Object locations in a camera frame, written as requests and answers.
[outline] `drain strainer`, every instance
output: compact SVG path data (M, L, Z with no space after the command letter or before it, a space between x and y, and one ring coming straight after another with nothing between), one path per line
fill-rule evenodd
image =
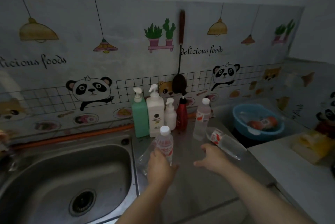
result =
M72 216L82 216L93 207L96 193L92 189L84 189L71 200L69 211Z

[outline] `potted plant illustration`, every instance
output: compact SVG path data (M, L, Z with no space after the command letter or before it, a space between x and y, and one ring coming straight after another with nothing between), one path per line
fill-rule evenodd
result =
M287 30L284 36L284 41L287 41L288 36L290 35L291 31L293 30L293 28L295 27L295 23L293 22L293 19L291 19L291 21L288 23L287 25Z
M165 23L163 24L163 28L166 31L165 36L166 36L166 45L171 46L173 42L173 32L176 29L174 23L172 23L171 28L169 26L170 20L165 19Z
M279 41L282 34L285 32L286 26L284 24L281 24L279 27L276 28L274 31L275 37L273 41Z
M159 38L162 36L163 29L159 29L159 27L153 27L153 23L151 24L150 28L145 31L145 36L149 39L150 46L156 47L158 46Z

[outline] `countertop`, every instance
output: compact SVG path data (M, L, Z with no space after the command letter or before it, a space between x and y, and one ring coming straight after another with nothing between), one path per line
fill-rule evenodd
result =
M330 167L312 165L293 150L297 135L283 137L248 150L284 190L318 224L334 223L335 179Z
M180 167L161 204L161 218L164 224L186 221L238 199L236 192L224 178L204 168L193 166L195 160L205 157L200 146L209 142L207 139L198 141L192 137L194 124L194 120L189 120L186 132L172 131L174 137L172 162L178 163ZM216 127L233 137L216 118L210 119L208 126ZM135 160L143 154L151 140L149 137L133 140ZM270 173L249 152L240 161L233 158L231 161L265 186L275 182ZM147 179L139 170L136 170L136 173L140 194L147 186Z

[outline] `small white pump bottle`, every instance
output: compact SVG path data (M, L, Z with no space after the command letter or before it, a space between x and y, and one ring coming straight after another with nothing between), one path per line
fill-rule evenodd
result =
M147 98L148 115L149 115L149 135L156 137L160 133L160 128L164 126L164 100L156 92L157 85L151 85L149 92L150 97Z
M174 130L177 122L177 113L174 110L173 102L173 98L168 98L166 100L166 108L164 111L164 125L169 126L170 130Z

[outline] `stainless steel sink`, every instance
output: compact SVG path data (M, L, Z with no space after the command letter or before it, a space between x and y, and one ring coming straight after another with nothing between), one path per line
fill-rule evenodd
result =
M1 223L100 223L136 198L131 136L27 150L0 189Z

